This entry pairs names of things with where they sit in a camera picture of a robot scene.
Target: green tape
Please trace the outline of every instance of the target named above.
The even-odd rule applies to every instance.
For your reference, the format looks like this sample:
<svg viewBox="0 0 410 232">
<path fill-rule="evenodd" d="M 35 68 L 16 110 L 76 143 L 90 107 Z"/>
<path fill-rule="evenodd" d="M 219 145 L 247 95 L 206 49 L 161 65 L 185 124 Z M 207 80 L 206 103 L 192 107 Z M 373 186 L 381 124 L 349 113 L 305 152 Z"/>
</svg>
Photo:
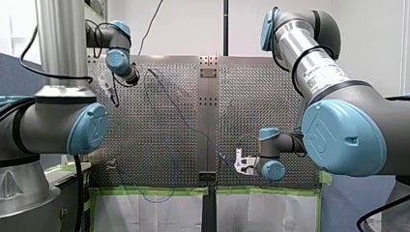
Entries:
<svg viewBox="0 0 410 232">
<path fill-rule="evenodd" d="M 90 200 L 87 202 L 84 202 L 84 212 L 88 211 L 90 209 Z"/>
<path fill-rule="evenodd" d="M 327 184 L 328 186 L 332 184 L 332 175 L 325 171 L 319 171 L 319 182 L 322 184 Z"/>
<path fill-rule="evenodd" d="M 156 195 L 195 196 L 208 194 L 207 188 L 151 188 L 120 186 L 114 188 L 90 188 L 91 195 Z"/>
<path fill-rule="evenodd" d="M 256 187 L 218 187 L 217 194 L 251 194 L 267 193 L 292 196 L 318 196 L 320 189 L 292 189 L 292 188 L 256 188 Z"/>
<path fill-rule="evenodd" d="M 94 194 L 91 194 L 91 191 L 90 191 L 90 206 L 91 206 L 91 209 L 90 209 L 90 217 L 91 217 L 91 226 L 90 226 L 90 231 L 91 232 L 94 232 L 94 215 L 95 215 L 95 212 L 96 212 L 96 200 L 97 200 L 97 195 L 94 195 Z"/>
<path fill-rule="evenodd" d="M 322 191 L 317 195 L 316 232 L 322 231 Z"/>
</svg>

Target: white wall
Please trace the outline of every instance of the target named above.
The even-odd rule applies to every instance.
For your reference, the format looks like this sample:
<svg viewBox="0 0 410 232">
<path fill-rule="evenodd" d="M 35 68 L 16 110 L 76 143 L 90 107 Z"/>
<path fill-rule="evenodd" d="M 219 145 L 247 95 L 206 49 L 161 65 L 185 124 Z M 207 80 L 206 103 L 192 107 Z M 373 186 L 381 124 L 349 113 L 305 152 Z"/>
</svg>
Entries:
<svg viewBox="0 0 410 232">
<path fill-rule="evenodd" d="M 400 94 L 402 66 L 408 65 L 402 61 L 405 1 L 335 0 L 342 37 L 338 63 L 385 96 Z"/>
<path fill-rule="evenodd" d="M 108 19 L 124 20 L 132 30 L 132 52 L 160 0 L 108 0 Z M 222 1 L 164 0 L 142 54 L 199 55 L 222 52 Z"/>
<path fill-rule="evenodd" d="M 35 0 L 0 0 L 0 53 L 20 56 L 37 25 Z M 97 23 L 102 18 L 85 6 L 85 18 Z M 38 37 L 25 56 L 25 60 L 40 64 Z"/>
<path fill-rule="evenodd" d="M 132 29 L 137 52 L 159 0 L 108 0 L 108 19 Z M 230 0 L 229 55 L 269 56 L 259 47 L 262 21 L 274 6 L 288 10 L 331 11 L 332 0 Z M 222 0 L 164 0 L 142 54 L 222 54 Z"/>
</svg>

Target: wire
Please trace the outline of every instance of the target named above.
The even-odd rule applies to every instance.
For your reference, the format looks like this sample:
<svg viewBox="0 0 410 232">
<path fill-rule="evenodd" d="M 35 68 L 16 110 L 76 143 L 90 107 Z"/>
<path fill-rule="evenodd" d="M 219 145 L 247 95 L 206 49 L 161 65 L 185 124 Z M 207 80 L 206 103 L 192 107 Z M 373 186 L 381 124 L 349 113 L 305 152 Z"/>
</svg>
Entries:
<svg viewBox="0 0 410 232">
<path fill-rule="evenodd" d="M 98 59 L 98 58 L 100 58 L 100 56 L 102 55 L 102 52 L 103 52 L 103 32 L 102 32 L 101 28 L 99 27 L 99 25 L 98 25 L 96 22 L 94 22 L 94 21 L 92 21 L 92 20 L 90 20 L 90 19 L 85 19 L 85 21 L 90 22 L 91 24 L 94 25 L 94 32 L 93 32 L 93 34 L 94 34 L 94 41 L 95 41 L 96 45 L 100 48 L 100 51 L 99 51 L 99 54 L 97 55 L 97 53 L 96 53 L 96 48 L 94 47 L 94 48 L 93 48 L 93 57 L 94 57 L 95 59 Z M 100 33 L 100 37 L 101 37 L 101 41 L 100 41 L 100 42 L 99 42 L 98 37 L 97 37 L 97 31 L 99 31 L 99 33 Z"/>
<path fill-rule="evenodd" d="M 19 108 L 29 106 L 33 103 L 34 98 L 24 98 L 21 100 L 10 102 L 7 105 L 3 106 L 0 111 L 0 123 Z"/>
<path fill-rule="evenodd" d="M 74 232 L 79 232 L 81 229 L 82 213 L 84 211 L 84 176 L 82 175 L 81 160 L 79 155 L 74 156 L 75 171 L 77 178 L 77 212 L 75 219 Z"/>
<path fill-rule="evenodd" d="M 142 52 L 142 48 L 143 48 L 143 46 L 144 46 L 145 39 L 148 37 L 148 34 L 149 34 L 150 31 L 151 31 L 151 26 L 153 25 L 154 19 L 157 17 L 157 13 L 158 13 L 158 11 L 160 10 L 160 7 L 161 7 L 161 5 L 162 5 L 162 2 L 163 2 L 163 0 L 160 0 L 159 4 L 157 5 L 157 9 L 155 10 L 153 17 L 151 18 L 150 24 L 148 25 L 147 32 L 145 33 L 145 36 L 144 36 L 144 37 L 142 38 L 142 40 L 141 40 L 141 46 L 139 47 L 138 55 L 141 55 L 141 52 Z"/>
<path fill-rule="evenodd" d="M 125 175 L 128 176 L 128 174 L 127 174 L 126 172 L 123 172 L 120 168 L 118 168 L 118 166 L 115 166 L 115 169 L 117 169 L 118 174 L 120 174 L 121 181 L 124 182 L 124 177 L 123 177 L 123 175 L 125 174 Z M 174 193 L 175 193 L 175 188 L 173 188 L 172 191 L 171 191 L 171 193 L 169 193 L 169 195 L 168 195 L 165 199 L 159 200 L 159 201 L 153 201 L 153 200 L 147 198 L 147 193 L 143 192 L 143 191 L 141 190 L 141 188 L 139 188 L 138 185 L 137 185 L 135 182 L 132 182 L 132 184 L 136 187 L 136 189 L 139 191 L 139 193 L 141 193 L 141 195 L 142 195 L 142 197 L 144 198 L 144 200 L 146 200 L 146 201 L 148 201 L 148 202 L 150 202 L 150 203 L 154 203 L 154 204 L 161 204 L 161 203 L 163 203 L 163 202 L 168 201 L 169 199 L 171 199 L 171 197 L 172 197 L 172 196 L 174 195 Z"/>
<path fill-rule="evenodd" d="M 111 75 L 112 75 L 112 88 L 114 89 L 114 95 L 111 95 L 109 98 L 111 99 L 114 106 L 118 108 L 118 106 L 120 106 L 120 100 L 118 99 L 117 84 L 115 83 L 117 82 L 116 81 L 117 78 L 115 78 L 114 72 L 111 72 Z"/>
<path fill-rule="evenodd" d="M 384 206 L 382 206 L 382 207 L 379 207 L 379 208 L 377 208 L 377 209 L 375 209 L 375 210 L 373 210 L 373 211 L 370 211 L 370 212 L 368 212 L 367 214 L 361 216 L 361 217 L 358 219 L 358 221 L 356 222 L 356 226 L 358 227 L 358 229 L 359 229 L 360 232 L 365 232 L 364 229 L 362 228 L 362 223 L 363 223 L 364 221 L 366 221 L 368 218 L 370 218 L 370 217 L 372 217 L 372 216 L 374 216 L 374 215 L 377 215 L 377 214 L 379 214 L 379 213 L 381 213 L 381 212 L 383 212 L 383 211 L 389 210 L 389 209 L 391 209 L 392 207 L 397 206 L 397 205 L 399 205 L 399 204 L 402 204 L 402 203 L 404 203 L 404 202 L 406 202 L 406 201 L 409 201 L 409 200 L 410 200 L 410 194 L 409 194 L 409 195 L 406 195 L 406 196 L 404 196 L 404 197 L 402 197 L 402 198 L 400 198 L 400 199 L 398 199 L 398 200 L 396 200 L 396 201 L 393 201 L 393 202 L 391 202 L 391 203 L 388 203 L 388 204 L 386 204 L 386 205 L 384 205 Z"/>
<path fill-rule="evenodd" d="M 148 71 L 149 73 L 151 73 L 151 75 L 157 80 L 157 82 L 159 83 L 159 85 L 162 87 L 162 89 L 163 89 L 164 92 L 166 93 L 166 96 L 167 96 L 168 100 L 174 105 L 175 109 L 177 110 L 177 112 L 178 112 L 179 116 L 181 117 L 181 119 L 182 119 L 184 125 L 185 125 L 189 130 L 195 131 L 195 132 L 197 132 L 197 133 L 202 134 L 203 136 L 205 136 L 205 137 L 207 138 L 208 141 L 210 141 L 213 145 L 215 145 L 215 147 L 217 147 L 216 144 L 215 144 L 215 142 L 212 141 L 206 133 L 202 132 L 201 130 L 197 130 L 197 129 L 195 129 L 195 128 L 193 128 L 193 127 L 190 126 L 190 124 L 187 122 L 186 118 L 184 117 L 184 115 L 183 115 L 183 113 L 182 113 L 182 111 L 181 111 L 181 108 L 178 106 L 177 103 L 175 103 L 175 101 L 171 98 L 171 96 L 169 96 L 169 93 L 166 91 L 166 88 L 165 88 L 165 86 L 163 85 L 163 83 L 160 81 L 158 75 L 157 75 L 153 70 L 151 70 L 151 69 L 147 69 L 147 71 Z"/>
<path fill-rule="evenodd" d="M 88 80 L 88 83 L 93 82 L 93 77 L 91 77 L 91 76 L 66 76 L 66 75 L 50 74 L 50 73 L 45 73 L 45 72 L 38 71 L 38 70 L 36 70 L 36 69 L 34 69 L 34 68 L 31 68 L 31 67 L 27 66 L 27 65 L 24 63 L 24 56 L 25 56 L 26 53 L 30 50 L 30 47 L 33 45 L 33 42 L 34 42 L 34 40 L 35 40 L 36 37 L 37 37 L 37 33 L 38 33 L 38 26 L 36 26 L 36 27 L 34 28 L 33 35 L 31 36 L 30 42 L 29 42 L 28 45 L 24 48 L 24 50 L 23 50 L 23 52 L 21 53 L 21 56 L 20 56 L 20 58 L 19 58 L 20 65 L 21 65 L 24 69 L 26 69 L 27 71 L 29 71 L 29 72 L 31 72 L 31 73 L 36 73 L 36 74 L 39 74 L 39 75 L 43 75 L 43 76 L 48 77 L 48 78 L 55 78 L 55 79 L 74 79 L 74 80 L 83 79 L 83 80 Z"/>
<path fill-rule="evenodd" d="M 303 136 L 303 135 L 297 132 L 290 132 L 290 133 L 285 133 L 285 134 L 289 135 L 292 138 L 292 143 L 294 143 L 294 141 L 296 140 L 299 146 L 301 146 L 302 149 L 304 150 L 304 152 L 301 155 L 299 155 L 299 153 L 296 153 L 296 152 L 294 154 L 299 158 L 304 158 L 307 155 L 308 151 L 306 150 L 304 143 L 301 142 L 300 138 L 298 137 L 298 136 Z"/>
<path fill-rule="evenodd" d="M 319 45 L 316 45 L 316 46 L 313 46 L 309 49 L 304 50 L 301 53 L 301 55 L 295 60 L 295 63 L 293 64 L 292 72 L 290 74 L 291 77 L 292 77 L 292 84 L 293 84 L 293 87 L 295 88 L 296 92 L 298 92 L 298 94 L 300 96 L 302 96 L 302 98 L 304 97 L 304 94 L 302 93 L 301 88 L 298 85 L 298 81 L 296 79 L 296 70 L 298 69 L 299 63 L 301 63 L 302 59 L 304 59 L 305 56 L 309 55 L 311 52 L 313 52 L 313 51 L 315 51 L 316 49 L 319 49 L 319 48 L 322 48 L 324 50 L 328 50 L 330 55 L 332 56 L 332 59 L 335 60 L 335 52 L 332 50 L 332 48 L 329 47 L 329 46 L 326 46 L 326 45 L 319 44 Z"/>
</svg>

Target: silver robot arm segment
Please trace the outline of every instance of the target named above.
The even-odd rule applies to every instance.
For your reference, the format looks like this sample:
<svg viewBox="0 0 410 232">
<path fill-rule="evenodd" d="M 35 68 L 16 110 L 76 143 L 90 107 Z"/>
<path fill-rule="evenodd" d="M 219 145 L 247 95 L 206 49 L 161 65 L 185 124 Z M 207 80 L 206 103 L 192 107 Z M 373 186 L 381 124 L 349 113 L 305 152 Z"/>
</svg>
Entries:
<svg viewBox="0 0 410 232">
<path fill-rule="evenodd" d="M 410 174 L 410 102 L 384 99 L 336 64 L 340 34 L 328 14 L 274 8 L 265 17 L 261 46 L 284 62 L 279 65 L 291 72 L 307 103 L 300 112 L 303 143 L 319 167 L 356 177 Z M 262 147 L 261 154 L 277 154 L 281 145 L 273 146 Z"/>
<path fill-rule="evenodd" d="M 45 231 L 45 224 L 47 231 L 60 228 L 59 192 L 49 189 L 40 154 L 88 154 L 103 142 L 107 113 L 88 87 L 87 45 L 109 48 L 106 64 L 128 84 L 139 78 L 124 23 L 105 23 L 95 40 L 94 32 L 86 34 L 82 0 L 37 0 L 36 7 L 43 72 L 32 72 L 44 74 L 44 86 L 34 98 L 0 102 L 0 223 L 11 231 Z M 27 219 L 25 212 L 51 205 L 56 220 L 39 213 L 36 223 L 16 223 Z"/>
</svg>

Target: vertical metal pole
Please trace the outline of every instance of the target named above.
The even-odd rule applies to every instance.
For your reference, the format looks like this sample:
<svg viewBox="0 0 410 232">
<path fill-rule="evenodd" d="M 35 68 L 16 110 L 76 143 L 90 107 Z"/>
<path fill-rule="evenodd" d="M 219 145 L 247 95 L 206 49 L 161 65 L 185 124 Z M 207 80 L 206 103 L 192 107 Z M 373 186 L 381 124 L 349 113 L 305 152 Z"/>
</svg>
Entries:
<svg viewBox="0 0 410 232">
<path fill-rule="evenodd" d="M 229 0 L 223 0 L 223 56 L 228 56 L 229 48 Z"/>
<path fill-rule="evenodd" d="M 46 73 L 86 76 L 83 0 L 37 0 L 40 53 Z M 46 78 L 45 85 L 80 86 L 86 80 Z"/>
</svg>

